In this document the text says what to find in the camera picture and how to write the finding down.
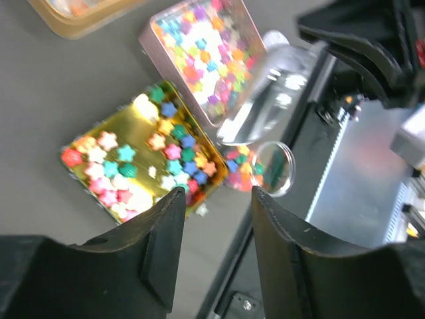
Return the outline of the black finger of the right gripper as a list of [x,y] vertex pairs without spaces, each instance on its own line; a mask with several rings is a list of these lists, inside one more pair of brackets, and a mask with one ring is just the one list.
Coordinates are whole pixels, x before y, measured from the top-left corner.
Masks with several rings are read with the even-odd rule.
[[296,23],[301,39],[325,41],[356,72],[350,90],[385,108],[409,108],[424,101],[416,22],[423,12],[423,1],[330,1]]

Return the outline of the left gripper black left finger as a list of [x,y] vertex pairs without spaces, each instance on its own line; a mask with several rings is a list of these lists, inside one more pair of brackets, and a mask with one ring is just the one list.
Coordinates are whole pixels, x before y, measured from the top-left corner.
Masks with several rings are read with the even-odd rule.
[[40,235],[1,237],[2,318],[165,318],[173,307],[186,195],[83,245]]

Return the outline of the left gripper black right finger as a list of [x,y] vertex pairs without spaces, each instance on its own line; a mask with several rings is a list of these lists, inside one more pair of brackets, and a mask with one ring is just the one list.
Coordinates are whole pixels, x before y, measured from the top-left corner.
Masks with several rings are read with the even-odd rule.
[[252,189],[267,318],[423,318],[424,241],[360,247]]

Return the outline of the gold tin of star candies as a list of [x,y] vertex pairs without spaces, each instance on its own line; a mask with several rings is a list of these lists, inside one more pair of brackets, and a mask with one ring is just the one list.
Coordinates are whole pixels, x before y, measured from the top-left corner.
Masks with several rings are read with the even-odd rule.
[[60,159],[119,224],[174,187],[185,189],[192,213],[228,175],[224,158],[167,81],[64,146]]

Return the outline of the silver metal scoop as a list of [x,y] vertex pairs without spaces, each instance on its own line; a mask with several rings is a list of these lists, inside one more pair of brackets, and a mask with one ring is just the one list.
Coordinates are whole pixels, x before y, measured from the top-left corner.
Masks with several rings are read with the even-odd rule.
[[326,48],[327,43],[319,41],[308,49],[283,44],[268,50],[219,127],[217,141],[226,146],[251,144],[288,122]]

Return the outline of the gold tin of pastel gummies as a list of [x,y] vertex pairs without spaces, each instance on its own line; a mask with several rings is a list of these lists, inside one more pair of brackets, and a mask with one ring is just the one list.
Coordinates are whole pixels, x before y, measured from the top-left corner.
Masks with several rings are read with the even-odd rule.
[[145,1],[29,1],[53,33],[79,39],[125,15]]

